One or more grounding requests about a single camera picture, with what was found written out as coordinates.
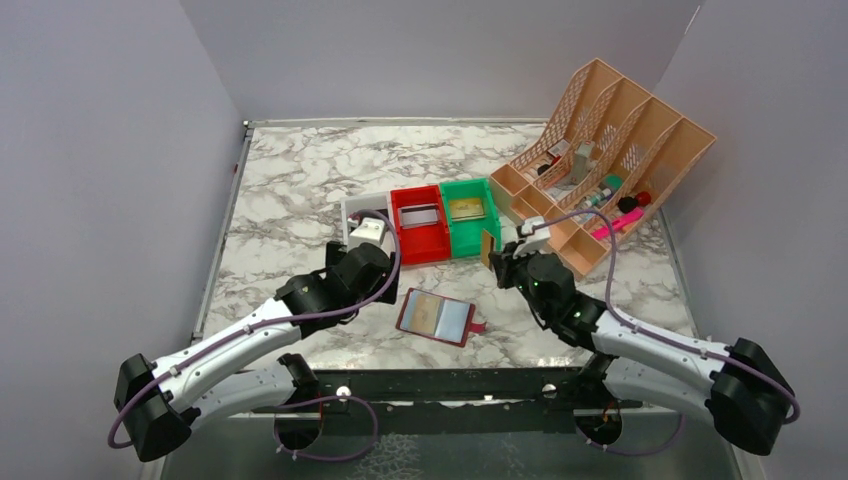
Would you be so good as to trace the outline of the red leather card holder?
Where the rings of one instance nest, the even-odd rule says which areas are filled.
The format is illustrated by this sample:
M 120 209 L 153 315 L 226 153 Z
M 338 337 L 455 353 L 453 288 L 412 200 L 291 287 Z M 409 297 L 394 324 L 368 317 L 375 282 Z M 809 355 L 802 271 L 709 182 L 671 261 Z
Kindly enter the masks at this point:
M 407 334 L 463 348 L 471 335 L 486 331 L 487 322 L 477 315 L 473 303 L 410 288 L 395 328 Z

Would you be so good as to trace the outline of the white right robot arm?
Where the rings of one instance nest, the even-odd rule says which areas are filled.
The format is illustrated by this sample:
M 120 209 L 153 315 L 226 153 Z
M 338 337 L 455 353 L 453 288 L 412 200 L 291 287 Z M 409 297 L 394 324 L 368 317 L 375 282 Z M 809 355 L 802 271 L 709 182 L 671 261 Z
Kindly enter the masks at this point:
M 608 396 L 710 422 L 724 440 L 760 456 L 799 418 L 794 392 L 759 344 L 726 345 L 639 321 L 580 292 L 556 255 L 519 255 L 517 247 L 488 255 L 498 286 L 516 289 L 541 329 L 592 352 L 589 377 Z

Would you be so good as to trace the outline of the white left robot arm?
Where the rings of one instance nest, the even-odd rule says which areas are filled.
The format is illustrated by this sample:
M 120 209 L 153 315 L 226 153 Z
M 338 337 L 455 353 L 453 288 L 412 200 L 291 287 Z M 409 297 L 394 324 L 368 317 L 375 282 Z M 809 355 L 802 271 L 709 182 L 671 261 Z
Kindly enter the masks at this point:
M 299 354 L 256 371 L 248 365 L 310 335 L 347 324 L 373 302 L 394 302 L 401 257 L 373 244 L 347 251 L 319 270 L 291 277 L 242 320 L 179 352 L 150 361 L 141 354 L 119 368 L 107 434 L 112 449 L 139 460 L 161 458 L 201 427 L 265 408 L 318 407 L 319 381 Z

